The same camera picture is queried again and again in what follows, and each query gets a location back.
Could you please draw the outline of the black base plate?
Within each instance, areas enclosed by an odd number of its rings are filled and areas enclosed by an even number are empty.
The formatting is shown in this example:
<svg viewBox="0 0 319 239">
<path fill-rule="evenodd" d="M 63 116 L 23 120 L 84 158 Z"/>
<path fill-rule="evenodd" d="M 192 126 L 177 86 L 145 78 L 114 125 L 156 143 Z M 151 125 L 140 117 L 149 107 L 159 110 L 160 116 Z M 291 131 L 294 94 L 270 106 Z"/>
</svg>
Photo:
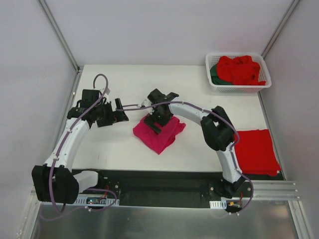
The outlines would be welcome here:
<svg viewBox="0 0 319 239">
<path fill-rule="evenodd" d="M 220 172 L 96 171 L 99 185 L 84 192 L 101 194 L 107 189 L 108 196 L 117 198 L 121 206 L 207 208 L 209 201 L 224 198 L 214 192 L 214 186 L 222 180 Z M 248 188 L 245 179 L 233 197 L 251 196 Z"/>
</svg>

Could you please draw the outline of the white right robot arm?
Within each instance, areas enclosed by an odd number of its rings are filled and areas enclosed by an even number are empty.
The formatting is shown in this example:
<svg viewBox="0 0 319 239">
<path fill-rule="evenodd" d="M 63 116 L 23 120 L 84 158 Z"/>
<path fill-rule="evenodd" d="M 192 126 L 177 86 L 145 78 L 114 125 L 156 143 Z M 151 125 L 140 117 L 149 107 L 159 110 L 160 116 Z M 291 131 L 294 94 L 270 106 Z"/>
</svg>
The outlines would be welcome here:
<svg viewBox="0 0 319 239">
<path fill-rule="evenodd" d="M 141 104 L 148 110 L 144 123 L 156 135 L 163 132 L 174 116 L 186 118 L 201 127 L 205 143 L 216 151 L 222 167 L 222 180 L 214 186 L 215 194 L 232 198 L 242 191 L 245 179 L 235 154 L 235 140 L 238 133 L 224 108 L 216 106 L 211 110 L 183 101 L 176 93 L 163 94 L 154 89 Z"/>
</svg>

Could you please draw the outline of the pink t shirt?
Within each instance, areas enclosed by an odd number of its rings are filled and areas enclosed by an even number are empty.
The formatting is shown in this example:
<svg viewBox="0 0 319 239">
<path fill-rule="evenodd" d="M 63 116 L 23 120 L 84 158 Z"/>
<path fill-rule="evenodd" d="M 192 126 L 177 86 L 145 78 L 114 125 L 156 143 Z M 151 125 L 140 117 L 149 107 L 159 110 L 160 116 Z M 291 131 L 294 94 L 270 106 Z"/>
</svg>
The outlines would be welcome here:
<svg viewBox="0 0 319 239">
<path fill-rule="evenodd" d="M 146 125 L 143 117 L 140 122 L 133 128 L 133 134 L 145 146 L 160 155 L 167 147 L 175 142 L 176 136 L 183 132 L 186 127 L 185 123 L 181 123 L 177 117 L 172 119 L 165 126 L 159 126 L 161 132 L 156 134 L 150 127 Z"/>
</svg>

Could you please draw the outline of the folded red t shirt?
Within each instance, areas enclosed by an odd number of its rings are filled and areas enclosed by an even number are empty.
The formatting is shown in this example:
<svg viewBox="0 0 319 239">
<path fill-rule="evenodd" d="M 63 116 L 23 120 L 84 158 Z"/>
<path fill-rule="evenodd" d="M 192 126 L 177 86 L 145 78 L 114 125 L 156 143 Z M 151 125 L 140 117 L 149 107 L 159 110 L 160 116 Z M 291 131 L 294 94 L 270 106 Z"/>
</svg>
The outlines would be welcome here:
<svg viewBox="0 0 319 239">
<path fill-rule="evenodd" d="M 235 153 L 244 174 L 274 177 L 281 171 L 268 129 L 238 131 L 238 134 Z"/>
</svg>

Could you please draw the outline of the aluminium frame rail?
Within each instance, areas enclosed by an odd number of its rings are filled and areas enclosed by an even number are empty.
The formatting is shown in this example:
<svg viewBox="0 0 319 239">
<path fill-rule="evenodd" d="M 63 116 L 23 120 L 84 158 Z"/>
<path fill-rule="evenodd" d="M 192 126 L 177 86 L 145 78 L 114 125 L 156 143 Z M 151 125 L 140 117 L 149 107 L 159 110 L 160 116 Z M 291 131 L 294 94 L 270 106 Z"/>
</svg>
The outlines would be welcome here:
<svg viewBox="0 0 319 239">
<path fill-rule="evenodd" d="M 297 188 L 291 181 L 271 180 L 266 175 L 255 175 L 249 182 L 241 179 L 230 186 L 221 173 L 212 172 L 163 172 L 115 171 L 93 172 L 98 181 L 80 189 L 75 174 L 61 173 L 54 177 L 53 196 L 49 194 L 48 173 L 33 173 L 34 187 L 39 201 L 74 204 L 79 194 L 92 194 L 99 198 L 106 193 L 117 199 L 121 206 L 207 208 L 213 201 L 233 201 L 240 206 L 249 199 L 288 201 L 300 200 Z"/>
</svg>

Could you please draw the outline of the white plastic laundry basket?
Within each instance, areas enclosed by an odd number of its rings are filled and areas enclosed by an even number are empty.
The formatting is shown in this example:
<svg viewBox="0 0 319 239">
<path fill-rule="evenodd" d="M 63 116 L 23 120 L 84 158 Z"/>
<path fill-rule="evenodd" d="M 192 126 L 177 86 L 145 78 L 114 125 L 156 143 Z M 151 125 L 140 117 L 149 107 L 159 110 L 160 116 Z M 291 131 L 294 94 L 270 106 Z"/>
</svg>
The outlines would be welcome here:
<svg viewBox="0 0 319 239">
<path fill-rule="evenodd" d="M 253 53 L 208 53 L 207 78 L 213 90 L 223 93 L 257 93 L 271 87 L 263 57 Z"/>
</svg>

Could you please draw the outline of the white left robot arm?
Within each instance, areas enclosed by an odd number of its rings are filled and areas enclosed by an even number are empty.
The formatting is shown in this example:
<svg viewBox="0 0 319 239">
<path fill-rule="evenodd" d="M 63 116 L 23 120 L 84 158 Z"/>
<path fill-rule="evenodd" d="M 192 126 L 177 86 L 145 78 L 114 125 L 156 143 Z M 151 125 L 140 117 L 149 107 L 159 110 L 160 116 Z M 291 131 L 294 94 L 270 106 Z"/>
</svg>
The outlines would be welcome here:
<svg viewBox="0 0 319 239">
<path fill-rule="evenodd" d="M 67 114 L 65 129 L 55 149 L 42 166 L 36 165 L 32 170 L 39 201 L 73 204 L 83 191 L 90 189 L 99 194 L 105 190 L 106 182 L 97 171 L 83 170 L 74 175 L 72 166 L 80 144 L 93 124 L 105 127 L 129 120 L 122 111 L 119 98 L 115 103 L 117 109 L 114 111 L 107 90 L 82 91 L 82 98 Z"/>
</svg>

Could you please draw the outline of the red crumpled t shirt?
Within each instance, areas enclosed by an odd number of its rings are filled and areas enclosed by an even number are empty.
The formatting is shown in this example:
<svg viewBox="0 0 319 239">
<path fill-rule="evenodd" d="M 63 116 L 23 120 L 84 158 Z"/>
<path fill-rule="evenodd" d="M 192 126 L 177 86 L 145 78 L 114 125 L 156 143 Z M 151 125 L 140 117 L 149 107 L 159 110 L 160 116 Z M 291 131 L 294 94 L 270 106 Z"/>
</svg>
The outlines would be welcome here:
<svg viewBox="0 0 319 239">
<path fill-rule="evenodd" d="M 235 86 L 264 86 L 266 81 L 259 81 L 260 69 L 248 55 L 233 59 L 222 56 L 217 63 L 218 77 Z"/>
</svg>

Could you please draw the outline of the green t shirt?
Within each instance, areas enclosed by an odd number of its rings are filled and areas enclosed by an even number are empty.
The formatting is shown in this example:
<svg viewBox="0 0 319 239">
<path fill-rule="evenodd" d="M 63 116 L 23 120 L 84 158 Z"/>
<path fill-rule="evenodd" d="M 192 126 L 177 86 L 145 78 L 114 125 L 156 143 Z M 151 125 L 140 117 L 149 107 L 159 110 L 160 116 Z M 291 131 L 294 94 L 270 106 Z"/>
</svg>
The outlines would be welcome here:
<svg viewBox="0 0 319 239">
<path fill-rule="evenodd" d="M 213 65 L 210 68 L 210 76 L 211 76 L 212 83 L 215 85 L 232 85 L 231 82 L 224 81 L 218 77 L 217 64 Z"/>
</svg>

